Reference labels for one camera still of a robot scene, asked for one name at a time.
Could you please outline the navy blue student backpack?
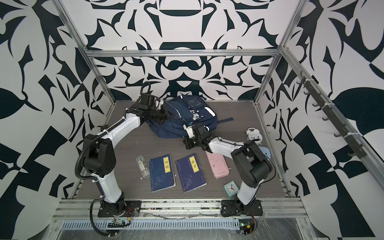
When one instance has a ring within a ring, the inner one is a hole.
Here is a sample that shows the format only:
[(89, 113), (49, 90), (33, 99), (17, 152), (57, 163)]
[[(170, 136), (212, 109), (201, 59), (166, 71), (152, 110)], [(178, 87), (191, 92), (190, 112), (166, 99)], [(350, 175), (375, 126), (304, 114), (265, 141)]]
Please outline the navy blue student backpack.
[(213, 131), (218, 124), (234, 120), (219, 120), (213, 109), (199, 96), (179, 96), (165, 101), (163, 107), (171, 118), (162, 124), (158, 120), (148, 120), (147, 123), (158, 137), (164, 139), (183, 138), (188, 135), (186, 128), (197, 123), (202, 123), (209, 131)]

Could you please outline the purple book yellow label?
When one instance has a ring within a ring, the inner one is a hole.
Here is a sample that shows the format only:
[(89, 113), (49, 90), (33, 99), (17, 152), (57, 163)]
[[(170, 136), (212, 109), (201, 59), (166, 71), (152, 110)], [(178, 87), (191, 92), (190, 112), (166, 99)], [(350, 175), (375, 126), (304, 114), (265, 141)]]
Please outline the purple book yellow label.
[(207, 184), (196, 154), (176, 160), (176, 167), (184, 193)]

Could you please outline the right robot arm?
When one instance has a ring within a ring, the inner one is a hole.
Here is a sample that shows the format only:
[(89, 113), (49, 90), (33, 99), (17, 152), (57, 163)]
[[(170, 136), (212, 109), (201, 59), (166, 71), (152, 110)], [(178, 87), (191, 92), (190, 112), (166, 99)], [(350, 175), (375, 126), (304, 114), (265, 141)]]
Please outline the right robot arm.
[(200, 147), (211, 154), (220, 154), (233, 160), (242, 180), (235, 199), (241, 207), (250, 205), (259, 185), (265, 182), (273, 170), (270, 158), (251, 139), (244, 143), (225, 140), (211, 134), (208, 127), (202, 124), (184, 128), (187, 132), (183, 139), (186, 149)]

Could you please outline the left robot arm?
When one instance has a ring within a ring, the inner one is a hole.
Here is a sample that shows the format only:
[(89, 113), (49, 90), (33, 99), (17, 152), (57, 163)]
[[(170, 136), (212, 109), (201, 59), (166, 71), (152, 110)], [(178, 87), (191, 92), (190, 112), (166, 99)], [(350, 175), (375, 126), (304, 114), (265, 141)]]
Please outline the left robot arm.
[(126, 109), (124, 116), (102, 132), (84, 138), (83, 149), (75, 165), (75, 176), (80, 180), (92, 180), (101, 193), (102, 208), (119, 215), (125, 209), (125, 197), (119, 188), (114, 169), (117, 163), (116, 145), (131, 131), (149, 120), (162, 124), (173, 114), (163, 107), (142, 105)]

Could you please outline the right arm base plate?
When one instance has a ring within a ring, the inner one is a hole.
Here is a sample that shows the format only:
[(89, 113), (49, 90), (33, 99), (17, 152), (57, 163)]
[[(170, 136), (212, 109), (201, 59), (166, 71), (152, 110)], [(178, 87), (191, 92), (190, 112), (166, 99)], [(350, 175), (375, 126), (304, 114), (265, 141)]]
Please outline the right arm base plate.
[(248, 205), (243, 205), (239, 200), (222, 200), (221, 215), (223, 217), (231, 216), (262, 216), (264, 213), (261, 202), (253, 200)]

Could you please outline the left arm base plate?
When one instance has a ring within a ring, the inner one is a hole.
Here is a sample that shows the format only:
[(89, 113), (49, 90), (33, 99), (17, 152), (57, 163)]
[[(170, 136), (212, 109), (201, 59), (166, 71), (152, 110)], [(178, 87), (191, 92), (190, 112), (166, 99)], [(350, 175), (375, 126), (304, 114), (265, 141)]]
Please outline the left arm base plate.
[(114, 204), (108, 203), (106, 201), (101, 201), (98, 217), (135, 217), (140, 214), (141, 205), (141, 201), (119, 201)]

